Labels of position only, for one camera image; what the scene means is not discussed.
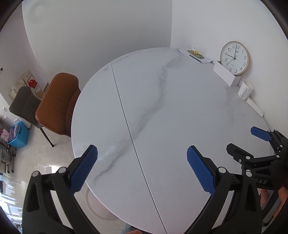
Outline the blue plastic storage box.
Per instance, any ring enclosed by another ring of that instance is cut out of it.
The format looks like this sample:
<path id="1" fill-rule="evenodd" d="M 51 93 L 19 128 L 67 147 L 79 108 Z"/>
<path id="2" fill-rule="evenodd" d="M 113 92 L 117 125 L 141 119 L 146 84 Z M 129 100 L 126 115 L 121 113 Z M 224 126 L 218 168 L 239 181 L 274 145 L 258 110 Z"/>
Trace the blue plastic storage box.
<path id="1" fill-rule="evenodd" d="M 8 144 L 19 149 L 27 145 L 29 130 L 21 122 L 17 122 L 10 128 Z"/>

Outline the white wooden shelf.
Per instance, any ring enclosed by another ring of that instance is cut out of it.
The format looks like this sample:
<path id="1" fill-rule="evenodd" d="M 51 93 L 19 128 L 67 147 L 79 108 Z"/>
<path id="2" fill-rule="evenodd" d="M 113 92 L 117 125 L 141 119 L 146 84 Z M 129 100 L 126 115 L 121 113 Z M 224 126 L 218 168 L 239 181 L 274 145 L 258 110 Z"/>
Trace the white wooden shelf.
<path id="1" fill-rule="evenodd" d="M 30 82 L 34 81 L 36 83 L 35 87 L 31 87 Z M 40 86 L 40 82 L 35 78 L 33 73 L 30 69 L 28 69 L 26 72 L 24 72 L 21 77 L 12 85 L 10 85 L 10 92 L 9 92 L 9 98 L 11 99 L 10 104 L 15 99 L 19 89 L 21 87 L 28 87 L 31 89 L 34 96 L 36 96 L 39 100 L 42 100 L 43 96 L 45 95 L 45 92 L 47 91 L 47 88 L 49 86 L 49 82 L 45 82 L 45 86 Z"/>

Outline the white ceramic mug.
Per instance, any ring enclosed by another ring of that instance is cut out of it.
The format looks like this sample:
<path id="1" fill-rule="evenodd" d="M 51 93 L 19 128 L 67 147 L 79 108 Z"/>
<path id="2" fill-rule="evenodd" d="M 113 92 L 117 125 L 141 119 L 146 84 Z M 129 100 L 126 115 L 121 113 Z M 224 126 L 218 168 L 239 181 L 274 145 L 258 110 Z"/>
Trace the white ceramic mug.
<path id="1" fill-rule="evenodd" d="M 243 81 L 239 88 L 238 96 L 243 100 L 247 100 L 253 90 L 254 87 L 248 81 Z"/>

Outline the round white marble table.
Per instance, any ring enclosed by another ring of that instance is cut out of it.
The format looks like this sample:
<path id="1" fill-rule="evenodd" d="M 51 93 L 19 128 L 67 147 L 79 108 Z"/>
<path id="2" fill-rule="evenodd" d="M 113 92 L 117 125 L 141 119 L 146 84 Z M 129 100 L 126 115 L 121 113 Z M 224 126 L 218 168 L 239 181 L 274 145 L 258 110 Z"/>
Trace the round white marble table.
<path id="1" fill-rule="evenodd" d="M 213 71 L 173 48 L 124 55 L 87 82 L 72 120 L 75 157 L 95 145 L 87 185 L 124 222 L 148 233 L 184 233 L 209 199 L 190 167 L 194 145 L 217 166 L 239 174 L 233 143 L 272 154 L 252 136 L 267 124 Z"/>

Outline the red object on shelf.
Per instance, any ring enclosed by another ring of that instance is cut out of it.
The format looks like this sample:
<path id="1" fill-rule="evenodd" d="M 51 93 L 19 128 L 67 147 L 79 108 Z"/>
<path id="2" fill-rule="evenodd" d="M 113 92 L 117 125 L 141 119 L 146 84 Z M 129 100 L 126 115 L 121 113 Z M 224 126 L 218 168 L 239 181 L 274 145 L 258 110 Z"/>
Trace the red object on shelf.
<path id="1" fill-rule="evenodd" d="M 28 82 L 28 85 L 30 88 L 35 89 L 37 87 L 38 83 L 34 79 L 30 79 Z"/>

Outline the brown leather chair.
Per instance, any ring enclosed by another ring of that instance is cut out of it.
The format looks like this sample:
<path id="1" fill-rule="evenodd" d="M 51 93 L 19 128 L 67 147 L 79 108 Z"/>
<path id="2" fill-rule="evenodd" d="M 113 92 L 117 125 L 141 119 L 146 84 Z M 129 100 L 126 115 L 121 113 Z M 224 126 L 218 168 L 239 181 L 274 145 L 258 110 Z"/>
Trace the brown leather chair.
<path id="1" fill-rule="evenodd" d="M 36 120 L 48 130 L 70 137 L 72 115 L 80 93 L 76 76 L 56 74 L 36 110 Z"/>

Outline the white flat strip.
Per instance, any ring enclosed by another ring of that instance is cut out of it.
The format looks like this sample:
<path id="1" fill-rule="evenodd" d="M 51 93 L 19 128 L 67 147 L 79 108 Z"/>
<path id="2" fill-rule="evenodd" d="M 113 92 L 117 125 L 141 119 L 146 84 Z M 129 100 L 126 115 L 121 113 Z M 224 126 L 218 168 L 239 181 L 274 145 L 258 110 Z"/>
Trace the white flat strip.
<path id="1" fill-rule="evenodd" d="M 261 110 L 261 108 L 260 108 L 251 98 L 247 98 L 247 104 L 248 104 L 260 117 L 263 117 L 264 112 Z"/>

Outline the white paper sheets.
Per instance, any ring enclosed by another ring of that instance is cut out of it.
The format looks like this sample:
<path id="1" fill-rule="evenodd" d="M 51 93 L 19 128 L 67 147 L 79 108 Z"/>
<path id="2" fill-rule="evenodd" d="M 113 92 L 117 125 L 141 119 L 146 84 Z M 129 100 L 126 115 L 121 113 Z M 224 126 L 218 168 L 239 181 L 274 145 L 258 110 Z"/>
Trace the white paper sheets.
<path id="1" fill-rule="evenodd" d="M 195 59 L 199 63 L 213 63 L 213 60 L 211 58 L 205 57 L 201 54 L 194 54 L 192 50 L 177 48 L 177 51 L 181 52 L 182 54 L 184 54 L 189 58 Z"/>

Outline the yellow binder clip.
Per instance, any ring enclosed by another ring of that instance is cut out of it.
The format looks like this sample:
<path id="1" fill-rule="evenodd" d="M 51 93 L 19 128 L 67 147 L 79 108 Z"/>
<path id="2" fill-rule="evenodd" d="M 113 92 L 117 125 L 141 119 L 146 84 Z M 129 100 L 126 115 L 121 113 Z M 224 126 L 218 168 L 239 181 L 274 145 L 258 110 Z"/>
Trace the yellow binder clip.
<path id="1" fill-rule="evenodd" d="M 197 50 L 196 47 L 194 47 L 193 50 L 187 50 L 187 52 L 192 56 L 195 57 L 197 59 L 203 59 L 204 56 L 200 54 L 200 52 Z"/>

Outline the white wall clock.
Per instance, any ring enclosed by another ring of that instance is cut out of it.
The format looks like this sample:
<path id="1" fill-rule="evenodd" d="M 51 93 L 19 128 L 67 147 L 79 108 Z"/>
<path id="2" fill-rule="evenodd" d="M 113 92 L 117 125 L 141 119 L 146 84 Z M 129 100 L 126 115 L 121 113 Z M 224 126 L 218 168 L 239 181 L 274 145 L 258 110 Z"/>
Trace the white wall clock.
<path id="1" fill-rule="evenodd" d="M 228 42 L 221 50 L 220 63 L 234 76 L 241 76 L 249 66 L 247 48 L 237 41 Z"/>

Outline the grey fabric chair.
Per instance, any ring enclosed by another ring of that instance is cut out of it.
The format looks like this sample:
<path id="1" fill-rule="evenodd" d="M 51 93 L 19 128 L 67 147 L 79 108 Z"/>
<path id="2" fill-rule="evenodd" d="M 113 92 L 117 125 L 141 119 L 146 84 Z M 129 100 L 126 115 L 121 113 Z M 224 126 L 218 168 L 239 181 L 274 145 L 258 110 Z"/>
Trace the grey fabric chair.
<path id="1" fill-rule="evenodd" d="M 29 87 L 23 86 L 18 90 L 9 111 L 37 128 L 42 128 L 35 116 L 40 102 L 41 100 L 33 94 Z"/>

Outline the white rectangular box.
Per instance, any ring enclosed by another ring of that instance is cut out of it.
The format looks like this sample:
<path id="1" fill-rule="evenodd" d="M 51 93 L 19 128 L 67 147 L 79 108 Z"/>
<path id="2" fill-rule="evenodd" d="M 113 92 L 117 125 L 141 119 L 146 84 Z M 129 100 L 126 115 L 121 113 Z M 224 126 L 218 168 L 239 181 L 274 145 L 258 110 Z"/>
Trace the white rectangular box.
<path id="1" fill-rule="evenodd" d="M 241 79 L 241 76 L 233 75 L 218 61 L 214 63 L 213 71 L 230 87 L 237 86 Z"/>

